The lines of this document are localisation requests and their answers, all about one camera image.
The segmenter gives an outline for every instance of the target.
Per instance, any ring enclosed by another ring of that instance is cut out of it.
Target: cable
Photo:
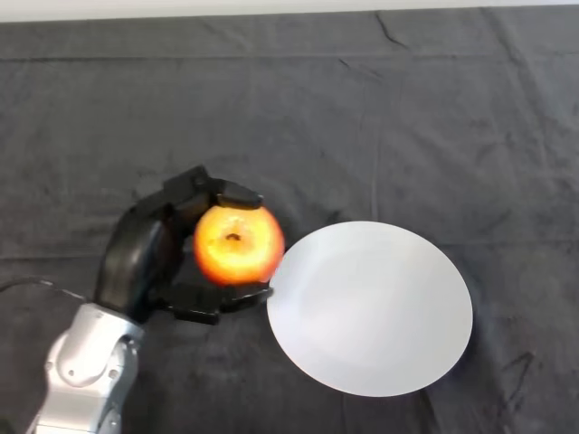
[[[37,276],[29,276],[26,278],[13,278],[12,280],[7,280],[6,282],[2,282],[2,283],[0,283],[0,293],[6,291],[7,289],[10,289],[13,287],[18,287],[20,285],[43,285],[45,287],[52,288],[56,291],[60,291],[63,294],[66,294],[67,296],[71,296],[71,297],[77,298],[79,300],[82,300],[83,302],[87,301],[87,299],[85,297],[80,296],[79,294],[75,294],[74,292],[69,291],[68,289],[59,288],[51,280],[48,280],[47,278],[40,278]]]

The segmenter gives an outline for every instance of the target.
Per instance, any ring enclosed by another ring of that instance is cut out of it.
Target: silver robot arm segment
[[[117,434],[138,370],[143,329],[106,308],[82,305],[45,364],[48,393],[29,434]]]

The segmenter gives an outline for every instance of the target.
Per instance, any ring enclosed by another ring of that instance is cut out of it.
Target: apple
[[[280,264],[283,233],[264,207],[243,210],[214,206],[197,223],[195,260],[213,283],[267,282]]]

